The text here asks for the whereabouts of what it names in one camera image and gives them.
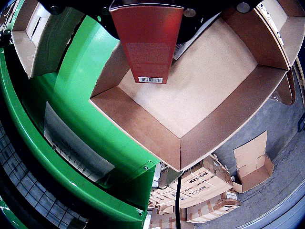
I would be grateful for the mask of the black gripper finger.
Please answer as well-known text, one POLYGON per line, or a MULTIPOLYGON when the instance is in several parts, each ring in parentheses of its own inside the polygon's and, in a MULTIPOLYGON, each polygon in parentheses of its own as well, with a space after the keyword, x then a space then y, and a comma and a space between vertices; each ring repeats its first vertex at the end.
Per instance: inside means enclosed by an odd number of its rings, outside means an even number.
POLYGON ((178 34, 177 43, 182 44, 189 41, 199 28, 208 21, 211 17, 226 10, 229 7, 235 9, 241 3, 246 4, 245 13, 251 11, 256 5, 258 0, 177 0, 179 6, 184 9, 192 9, 195 11, 193 17, 183 16, 181 26, 178 34))
POLYGON ((45 0, 44 8, 53 15, 59 15, 66 7, 90 16, 96 20, 112 37, 119 39, 109 7, 112 0, 45 0))

